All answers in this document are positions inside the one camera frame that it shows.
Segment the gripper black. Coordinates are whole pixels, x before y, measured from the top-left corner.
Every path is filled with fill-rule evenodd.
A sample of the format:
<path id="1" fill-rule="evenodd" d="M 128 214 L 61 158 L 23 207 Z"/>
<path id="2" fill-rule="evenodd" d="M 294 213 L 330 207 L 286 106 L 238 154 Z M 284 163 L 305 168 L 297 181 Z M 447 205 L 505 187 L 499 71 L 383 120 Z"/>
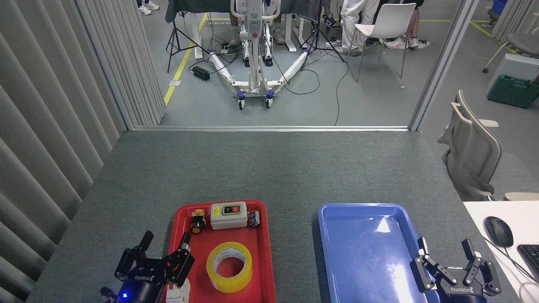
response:
<path id="1" fill-rule="evenodd" d="M 189 242 L 191 235 L 184 232 L 177 249 L 163 257 L 165 270 L 157 267 L 143 267 L 146 250 L 154 234 L 147 230 L 139 245 L 125 249 L 114 271 L 114 276 L 123 282 L 117 295 L 117 303 L 155 303 L 167 280 L 177 287 L 183 286 L 195 262 Z"/>
<path id="2" fill-rule="evenodd" d="M 417 240 L 418 255 L 410 263 L 419 292 L 434 290 L 435 282 L 441 279 L 447 282 L 438 284 L 438 294 L 441 303 L 486 303 L 484 295 L 490 297 L 502 293 L 500 280 L 495 264 L 485 260 L 476 252 L 470 239 L 464 239 L 461 244 L 468 265 L 465 267 L 463 284 L 457 284 L 456 278 L 450 274 L 447 267 L 434 261 L 424 237 Z"/>

